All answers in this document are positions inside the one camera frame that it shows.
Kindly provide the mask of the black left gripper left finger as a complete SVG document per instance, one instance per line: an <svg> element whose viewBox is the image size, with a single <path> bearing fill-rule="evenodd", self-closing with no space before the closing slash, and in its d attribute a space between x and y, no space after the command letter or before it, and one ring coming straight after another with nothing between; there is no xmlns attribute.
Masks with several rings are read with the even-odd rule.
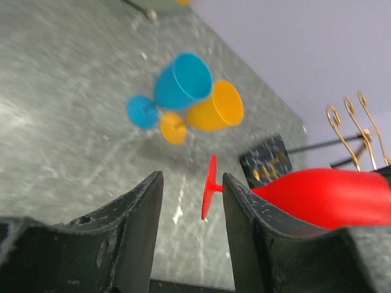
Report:
<svg viewBox="0 0 391 293"><path fill-rule="evenodd" d="M147 292L163 173L70 223L1 218L2 292Z"/></svg>

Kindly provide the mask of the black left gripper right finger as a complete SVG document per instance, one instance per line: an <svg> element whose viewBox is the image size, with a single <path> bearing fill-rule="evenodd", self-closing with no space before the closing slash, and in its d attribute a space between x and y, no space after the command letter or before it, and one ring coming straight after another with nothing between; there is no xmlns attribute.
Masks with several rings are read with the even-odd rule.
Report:
<svg viewBox="0 0 391 293"><path fill-rule="evenodd" d="M296 219L225 173L237 292L389 292L390 228L327 230Z"/></svg>

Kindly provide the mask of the red wine glass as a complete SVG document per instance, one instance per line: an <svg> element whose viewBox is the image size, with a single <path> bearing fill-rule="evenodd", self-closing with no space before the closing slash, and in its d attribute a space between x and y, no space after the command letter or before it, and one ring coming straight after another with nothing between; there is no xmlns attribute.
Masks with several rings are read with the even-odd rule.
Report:
<svg viewBox="0 0 391 293"><path fill-rule="evenodd" d="M390 224L390 184L378 172L305 169L251 192L293 217L326 229Z"/></svg>

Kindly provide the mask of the orange wine glass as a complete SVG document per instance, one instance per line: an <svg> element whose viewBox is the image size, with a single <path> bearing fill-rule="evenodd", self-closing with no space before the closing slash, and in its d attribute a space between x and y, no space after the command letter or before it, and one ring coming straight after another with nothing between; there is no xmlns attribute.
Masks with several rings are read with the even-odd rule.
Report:
<svg viewBox="0 0 391 293"><path fill-rule="evenodd" d="M159 130L166 141L179 145L186 140L187 127L201 131L218 131L239 125L244 118L244 106L233 84L225 79L214 83L205 101L191 106L184 117L166 112L159 122Z"/></svg>

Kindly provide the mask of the blue wine glass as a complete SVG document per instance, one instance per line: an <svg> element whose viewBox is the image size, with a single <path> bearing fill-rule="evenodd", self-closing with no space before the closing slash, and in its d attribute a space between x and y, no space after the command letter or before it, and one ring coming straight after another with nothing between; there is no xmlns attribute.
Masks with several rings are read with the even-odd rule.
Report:
<svg viewBox="0 0 391 293"><path fill-rule="evenodd" d="M155 79L152 98L129 98L126 113L139 128L151 129L159 120L159 108L185 110L211 95L213 78L206 63L192 52L179 53Z"/></svg>

